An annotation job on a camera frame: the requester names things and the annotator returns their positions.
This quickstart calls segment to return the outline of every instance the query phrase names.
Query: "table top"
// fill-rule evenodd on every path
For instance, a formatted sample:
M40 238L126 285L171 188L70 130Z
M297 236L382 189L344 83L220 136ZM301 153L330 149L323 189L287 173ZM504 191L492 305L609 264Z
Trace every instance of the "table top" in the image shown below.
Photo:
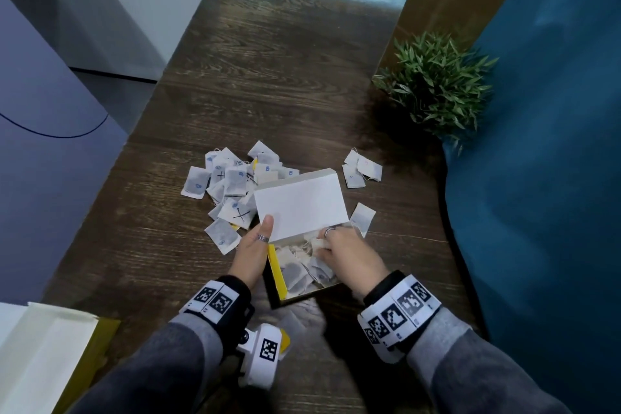
M389 268L413 273L476 324L436 179L416 145L396 144L369 116L370 77L399 10L381 0L201 2L44 298L121 319L105 371L229 268L233 254L221 255L203 231L212 201L180 191L207 151L227 146L242 157L257 139L288 167L337 170L348 212L358 202L377 211L367 240ZM384 165L381 183L345 187L341 165L352 147ZM260 282L253 304L252 324L293 311L308 328L254 403L283 412L431 410L406 366L377 359L356 322L360 305L342 286L271 310ZM233 391L216 397L209 411L245 410Z

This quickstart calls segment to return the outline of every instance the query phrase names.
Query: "ring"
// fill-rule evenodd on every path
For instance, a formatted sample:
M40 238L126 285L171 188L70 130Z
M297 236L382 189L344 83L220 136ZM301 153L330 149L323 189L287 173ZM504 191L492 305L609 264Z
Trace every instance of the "ring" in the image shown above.
M327 239L328 238L328 232L329 231L334 231L336 228L334 226L330 226L329 228L326 228L325 231L323 232L323 238Z

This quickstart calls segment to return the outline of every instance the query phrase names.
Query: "gray jacket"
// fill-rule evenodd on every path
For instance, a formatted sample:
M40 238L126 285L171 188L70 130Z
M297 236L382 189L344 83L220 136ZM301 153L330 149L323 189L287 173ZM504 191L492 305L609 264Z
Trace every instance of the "gray jacket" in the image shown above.
M181 314L108 373L69 414L190 414L222 358L218 334ZM440 413L570 414L509 356L441 308L408 354Z

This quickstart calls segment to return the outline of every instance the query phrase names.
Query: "green plant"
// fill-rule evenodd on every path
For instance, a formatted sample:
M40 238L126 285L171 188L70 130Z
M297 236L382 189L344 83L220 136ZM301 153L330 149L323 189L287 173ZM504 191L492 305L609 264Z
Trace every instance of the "green plant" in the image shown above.
M491 85L484 76L497 59L457 48L450 35L423 33L411 41L395 40L398 64L373 76L373 83L398 104L425 131L454 145L463 130L477 130Z

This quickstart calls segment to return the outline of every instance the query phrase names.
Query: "floor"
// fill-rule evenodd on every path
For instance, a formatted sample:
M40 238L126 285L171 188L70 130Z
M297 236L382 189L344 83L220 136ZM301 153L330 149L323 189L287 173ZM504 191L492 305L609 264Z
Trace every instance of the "floor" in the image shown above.
M121 319L104 371L229 268L203 232L213 204L180 190L207 151L243 154L257 139L301 172L340 171L354 146L383 164L381 183L343 188L348 211L376 210L367 240L387 265L476 327L442 224L440 145L369 96L404 1L202 0L44 298ZM239 393L225 379L203 411L431 412L408 367L375 356L346 288L272 310L260 282L253 305L251 326L293 311L306 336L270 392Z
M153 95L155 84L118 79L95 73L73 72L90 93L129 135Z

